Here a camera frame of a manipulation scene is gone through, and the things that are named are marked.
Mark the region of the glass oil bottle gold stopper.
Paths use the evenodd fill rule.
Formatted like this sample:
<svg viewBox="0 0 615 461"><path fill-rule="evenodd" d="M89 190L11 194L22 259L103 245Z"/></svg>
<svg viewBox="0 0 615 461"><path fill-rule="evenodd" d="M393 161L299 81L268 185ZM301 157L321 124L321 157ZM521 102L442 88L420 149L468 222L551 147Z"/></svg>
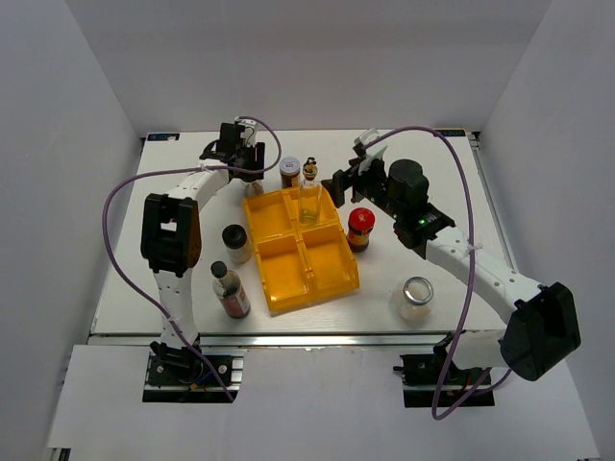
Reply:
<svg viewBox="0 0 615 461"><path fill-rule="evenodd" d="M322 184L317 180L318 167L314 157L309 157L303 166L303 179L299 188L299 223L302 226L318 222L321 206Z"/></svg>

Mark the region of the glass spice jar black lid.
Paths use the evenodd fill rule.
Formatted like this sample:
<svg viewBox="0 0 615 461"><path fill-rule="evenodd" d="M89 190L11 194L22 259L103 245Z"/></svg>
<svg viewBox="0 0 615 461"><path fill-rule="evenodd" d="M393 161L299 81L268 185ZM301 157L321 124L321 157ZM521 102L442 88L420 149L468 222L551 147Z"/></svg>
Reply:
<svg viewBox="0 0 615 461"><path fill-rule="evenodd" d="M250 182L243 181L242 186L245 197L255 197L264 193L261 180L254 180Z"/></svg>

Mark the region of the red lid sauce jar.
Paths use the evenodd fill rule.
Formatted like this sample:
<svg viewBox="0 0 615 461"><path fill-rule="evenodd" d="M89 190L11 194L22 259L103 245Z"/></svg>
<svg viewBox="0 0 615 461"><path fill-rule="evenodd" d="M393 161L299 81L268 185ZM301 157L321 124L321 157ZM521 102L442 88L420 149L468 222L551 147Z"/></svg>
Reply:
<svg viewBox="0 0 615 461"><path fill-rule="evenodd" d="M353 253L361 253L367 249L375 223L376 217L370 209L357 207L351 211L348 219L347 241Z"/></svg>

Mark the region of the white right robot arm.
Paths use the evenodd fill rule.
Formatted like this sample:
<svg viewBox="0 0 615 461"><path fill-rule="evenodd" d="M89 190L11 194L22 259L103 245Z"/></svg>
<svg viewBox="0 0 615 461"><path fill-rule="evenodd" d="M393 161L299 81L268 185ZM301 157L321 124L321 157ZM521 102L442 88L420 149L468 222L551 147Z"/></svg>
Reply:
<svg viewBox="0 0 615 461"><path fill-rule="evenodd" d="M345 192L366 199L394 221L405 247L466 283L505 324L501 331L463 332L456 344L442 342L433 368L454 383L474 368L508 368L535 381L581 343L572 292L560 282L546 286L509 268L483 249L472 250L453 219L430 204L429 181L421 165L380 159L361 171L357 161L323 182L335 206Z"/></svg>

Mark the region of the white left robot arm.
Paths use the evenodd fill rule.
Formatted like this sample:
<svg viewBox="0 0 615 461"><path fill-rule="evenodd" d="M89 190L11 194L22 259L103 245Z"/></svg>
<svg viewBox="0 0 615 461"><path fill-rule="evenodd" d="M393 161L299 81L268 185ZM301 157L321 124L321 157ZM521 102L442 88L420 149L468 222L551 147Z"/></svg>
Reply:
<svg viewBox="0 0 615 461"><path fill-rule="evenodd" d="M191 297L192 268L201 249L200 211L232 180L250 195L263 193L265 144L256 141L258 122L236 118L220 126L218 138L199 157L198 168L163 194L151 193L144 203L140 251L153 271L159 290L166 347L181 350L199 343Z"/></svg>

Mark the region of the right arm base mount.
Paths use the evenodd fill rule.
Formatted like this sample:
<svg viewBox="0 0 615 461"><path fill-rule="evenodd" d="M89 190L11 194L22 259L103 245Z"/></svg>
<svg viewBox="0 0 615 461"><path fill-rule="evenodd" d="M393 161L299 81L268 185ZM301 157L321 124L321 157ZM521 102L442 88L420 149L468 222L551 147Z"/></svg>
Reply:
<svg viewBox="0 0 615 461"><path fill-rule="evenodd" d="M439 378L443 359L433 354L405 354L400 356L400 363L393 367L393 373L403 383L403 396L405 408L429 408L434 397L437 380ZM458 398L479 380L482 369L474 368L459 370L451 365L447 373L438 406L450 407ZM488 376L477 391L466 400L462 407L492 407L495 405L493 392L486 389L491 385L491 376Z"/></svg>

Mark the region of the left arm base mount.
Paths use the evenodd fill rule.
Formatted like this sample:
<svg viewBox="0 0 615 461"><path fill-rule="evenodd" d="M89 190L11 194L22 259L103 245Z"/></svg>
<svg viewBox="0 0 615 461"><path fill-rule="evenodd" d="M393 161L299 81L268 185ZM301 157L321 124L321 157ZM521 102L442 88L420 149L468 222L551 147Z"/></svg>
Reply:
<svg viewBox="0 0 615 461"><path fill-rule="evenodd" d="M233 398L243 373L243 357L208 354L207 359ZM211 369L200 359L190 369L162 361L152 352L142 390L144 403L230 403Z"/></svg>

